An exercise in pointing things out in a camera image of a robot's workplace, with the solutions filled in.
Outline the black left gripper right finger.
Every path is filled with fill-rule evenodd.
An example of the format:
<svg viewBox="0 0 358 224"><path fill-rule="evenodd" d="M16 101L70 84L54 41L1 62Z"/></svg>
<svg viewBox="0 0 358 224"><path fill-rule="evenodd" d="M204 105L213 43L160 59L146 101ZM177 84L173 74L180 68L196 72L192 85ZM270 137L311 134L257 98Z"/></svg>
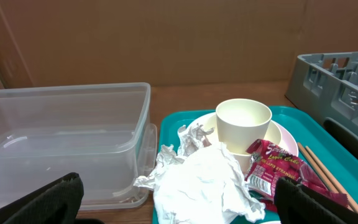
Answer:
<svg viewBox="0 0 358 224"><path fill-rule="evenodd" d="M282 224L358 224L345 194L324 195L289 177L277 181L273 202Z"/></svg>

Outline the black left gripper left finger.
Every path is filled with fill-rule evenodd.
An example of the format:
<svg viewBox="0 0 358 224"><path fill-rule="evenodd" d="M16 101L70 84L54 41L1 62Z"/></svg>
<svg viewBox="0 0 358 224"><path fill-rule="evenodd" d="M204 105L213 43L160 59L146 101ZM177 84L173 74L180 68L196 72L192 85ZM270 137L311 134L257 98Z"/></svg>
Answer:
<svg viewBox="0 0 358 224"><path fill-rule="evenodd" d="M73 224L84 196L72 172L0 208L0 224Z"/></svg>

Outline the red snack wrapper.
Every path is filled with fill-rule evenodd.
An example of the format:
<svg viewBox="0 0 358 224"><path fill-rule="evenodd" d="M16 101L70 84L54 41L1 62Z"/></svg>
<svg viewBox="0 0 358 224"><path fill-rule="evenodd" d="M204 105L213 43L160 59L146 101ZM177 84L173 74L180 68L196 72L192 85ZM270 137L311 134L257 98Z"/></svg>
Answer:
<svg viewBox="0 0 358 224"><path fill-rule="evenodd" d="M267 210L277 211L273 201L276 184L281 177L289 177L297 184L302 184L340 205L348 205L345 194L330 191L304 160L280 146L258 139L248 147L247 153L251 155L251 159L250 167L244 176L245 181L250 190L261 195L259 201L265 204Z"/></svg>

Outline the white napkin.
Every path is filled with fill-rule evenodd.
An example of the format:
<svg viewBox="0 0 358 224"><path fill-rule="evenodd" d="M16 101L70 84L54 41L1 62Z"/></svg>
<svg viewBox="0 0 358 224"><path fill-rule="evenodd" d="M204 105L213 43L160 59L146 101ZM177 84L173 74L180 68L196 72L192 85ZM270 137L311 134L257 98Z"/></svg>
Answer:
<svg viewBox="0 0 358 224"><path fill-rule="evenodd" d="M189 156L162 146L157 165L134 186L153 191L159 223L249 222L265 217L265 204L253 198L239 163L224 145L202 147Z"/></svg>

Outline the cream plastic cup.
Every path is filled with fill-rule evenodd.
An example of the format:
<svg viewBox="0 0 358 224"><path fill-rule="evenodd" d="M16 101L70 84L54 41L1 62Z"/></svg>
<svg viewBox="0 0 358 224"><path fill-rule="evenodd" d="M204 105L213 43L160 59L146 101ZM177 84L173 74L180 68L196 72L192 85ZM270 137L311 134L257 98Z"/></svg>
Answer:
<svg viewBox="0 0 358 224"><path fill-rule="evenodd" d="M272 111L259 101L223 101L216 107L218 138L230 152L244 154L254 141L264 138L271 119Z"/></svg>

